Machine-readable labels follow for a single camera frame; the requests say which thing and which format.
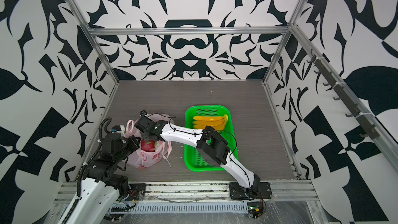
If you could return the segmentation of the pink knotted plastic bag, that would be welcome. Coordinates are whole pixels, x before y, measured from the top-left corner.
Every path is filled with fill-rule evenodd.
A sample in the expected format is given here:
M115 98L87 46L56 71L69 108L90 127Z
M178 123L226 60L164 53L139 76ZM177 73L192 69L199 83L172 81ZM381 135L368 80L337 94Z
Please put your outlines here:
M171 120L171 116L169 115L149 114L147 117L153 120L154 122L157 122L159 120L165 120L169 122ZM125 137L129 138L131 136L135 136L135 137L140 137L141 140L143 140L140 131L137 130L134 126L134 124L137 121L129 120L127 122ZM148 168L158 163L162 159L168 159L171 152L172 152L172 144L170 141L157 141L156 149L154 152L145 152L141 150L141 142L140 142L139 149L133 152L131 155L129 155L129 160L127 163L139 169Z

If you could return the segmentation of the yellow banana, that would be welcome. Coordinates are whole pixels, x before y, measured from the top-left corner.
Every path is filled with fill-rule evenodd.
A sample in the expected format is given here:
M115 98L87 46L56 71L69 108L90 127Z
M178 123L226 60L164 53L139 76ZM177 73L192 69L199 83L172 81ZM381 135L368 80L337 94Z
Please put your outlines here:
M195 129L205 129L206 127L212 127L216 131L224 130L229 120L228 115L223 116L194 116L193 127Z

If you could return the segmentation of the green plastic basket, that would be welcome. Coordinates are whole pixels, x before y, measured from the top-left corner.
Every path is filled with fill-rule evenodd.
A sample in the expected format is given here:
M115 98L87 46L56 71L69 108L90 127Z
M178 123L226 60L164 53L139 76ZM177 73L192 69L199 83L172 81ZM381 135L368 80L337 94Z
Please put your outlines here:
M219 131L219 134L227 140L228 146L231 151L233 151L233 155L238 160L238 149L235 140L235 133L232 123L231 113L228 108L221 105L202 105L202 106L192 106L187 109L184 118L184 126L189 129L193 129L194 127L194 119L195 116L228 116L228 121L224 127L223 131ZM184 146L184 162L188 169L194 172L209 172L209 171L223 171L221 167L214 167L208 164L200 155L200 153L191 146Z

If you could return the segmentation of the red dragon fruit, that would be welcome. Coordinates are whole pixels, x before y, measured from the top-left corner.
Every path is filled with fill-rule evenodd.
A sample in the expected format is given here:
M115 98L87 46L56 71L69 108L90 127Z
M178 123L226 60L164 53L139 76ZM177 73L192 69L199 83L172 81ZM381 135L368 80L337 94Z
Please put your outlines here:
M144 141L141 140L141 150L145 152L154 152L156 149L156 142L155 141Z

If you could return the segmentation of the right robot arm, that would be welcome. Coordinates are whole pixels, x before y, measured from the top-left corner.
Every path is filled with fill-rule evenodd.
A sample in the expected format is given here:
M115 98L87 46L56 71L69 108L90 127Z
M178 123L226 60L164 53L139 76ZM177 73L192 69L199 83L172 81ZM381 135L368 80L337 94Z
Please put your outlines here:
M134 127L145 141L177 142L196 148L208 164L233 176L250 199L260 195L260 177L236 159L227 140L214 128L188 129L166 120L155 122L147 116L140 117Z

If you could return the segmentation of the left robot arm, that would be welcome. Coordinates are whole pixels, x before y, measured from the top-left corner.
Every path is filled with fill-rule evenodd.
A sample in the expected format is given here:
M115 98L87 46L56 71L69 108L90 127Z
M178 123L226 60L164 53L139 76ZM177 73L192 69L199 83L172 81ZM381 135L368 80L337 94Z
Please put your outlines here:
M126 176L117 175L118 164L140 147L141 138L120 132L100 140L93 159L78 176L76 195L59 220L60 224L99 224L115 201L127 196Z

